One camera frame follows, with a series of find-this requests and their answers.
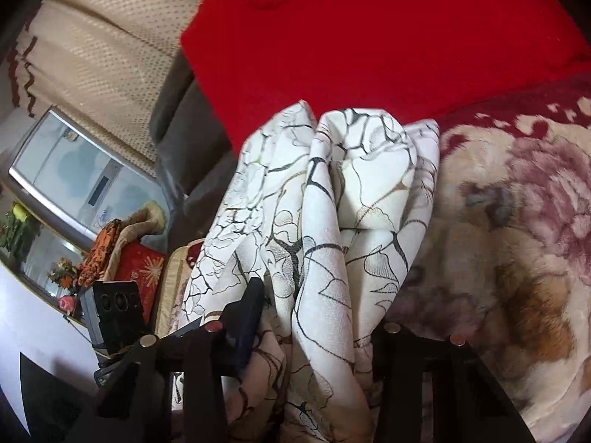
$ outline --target folded white fabric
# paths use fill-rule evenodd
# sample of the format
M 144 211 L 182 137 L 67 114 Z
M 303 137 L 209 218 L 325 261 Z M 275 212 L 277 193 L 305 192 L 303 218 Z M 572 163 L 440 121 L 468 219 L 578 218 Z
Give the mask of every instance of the folded white fabric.
M 438 164 L 435 121 L 403 128 L 382 110 L 317 123 L 299 102 L 246 141 L 179 321 L 217 319 L 264 281 L 259 339 L 242 383 L 225 386 L 230 439 L 259 439 L 284 416 L 282 441 L 370 441 L 370 335 L 425 235 Z

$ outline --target speaker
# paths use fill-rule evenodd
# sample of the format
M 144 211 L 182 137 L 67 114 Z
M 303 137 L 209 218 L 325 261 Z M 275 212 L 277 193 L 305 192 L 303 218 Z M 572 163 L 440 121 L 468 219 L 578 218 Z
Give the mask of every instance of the speaker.
M 135 282 L 94 282 L 81 295 L 90 341 L 111 355 L 150 333 Z

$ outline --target screw head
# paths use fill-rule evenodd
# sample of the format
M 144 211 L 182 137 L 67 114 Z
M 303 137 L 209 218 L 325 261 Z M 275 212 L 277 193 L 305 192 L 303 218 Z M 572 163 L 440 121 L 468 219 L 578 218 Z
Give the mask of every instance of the screw head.
M 208 333 L 217 333 L 218 331 L 221 331 L 223 329 L 223 323 L 218 319 L 208 321 L 203 326 L 205 327 L 205 331 L 207 331 Z
M 140 338 L 140 346 L 148 348 L 158 341 L 154 335 L 144 335 Z
M 464 346 L 466 344 L 466 339 L 462 335 L 451 335 L 449 341 L 455 346 Z
M 387 333 L 394 335 L 398 333 L 400 330 L 402 330 L 403 327 L 401 327 L 398 323 L 394 323 L 391 321 L 390 323 L 386 323 L 383 326 L 383 329 L 386 330 Z

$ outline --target curtain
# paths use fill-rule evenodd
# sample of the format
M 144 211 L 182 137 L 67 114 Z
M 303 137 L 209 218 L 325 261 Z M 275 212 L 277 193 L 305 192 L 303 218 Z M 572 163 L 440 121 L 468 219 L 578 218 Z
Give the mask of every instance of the curtain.
M 13 103 L 58 105 L 97 140 L 154 174 L 148 122 L 200 0 L 44 0 L 11 52 Z

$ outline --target red blanket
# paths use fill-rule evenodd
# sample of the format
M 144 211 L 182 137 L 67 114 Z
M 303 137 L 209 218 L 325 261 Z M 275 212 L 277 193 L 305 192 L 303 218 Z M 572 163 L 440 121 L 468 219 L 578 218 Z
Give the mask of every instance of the red blanket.
M 556 0 L 207 0 L 181 42 L 235 149 L 299 99 L 409 123 L 591 69 Z

